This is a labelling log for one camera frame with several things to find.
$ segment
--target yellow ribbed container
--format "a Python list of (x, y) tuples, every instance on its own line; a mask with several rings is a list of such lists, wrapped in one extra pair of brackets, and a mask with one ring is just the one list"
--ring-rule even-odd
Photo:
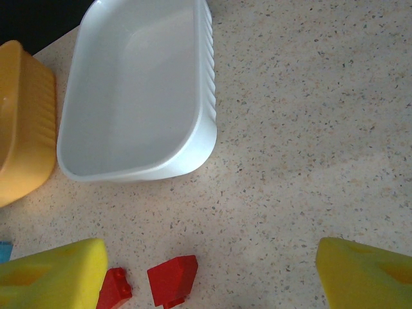
[(53, 72), (17, 41), (0, 46), (0, 207), (42, 185), (56, 162)]

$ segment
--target white container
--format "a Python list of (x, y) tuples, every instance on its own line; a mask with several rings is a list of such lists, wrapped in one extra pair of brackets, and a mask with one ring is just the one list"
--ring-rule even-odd
[(80, 25), (57, 142), (81, 182), (189, 173), (216, 142), (205, 0), (97, 0)]

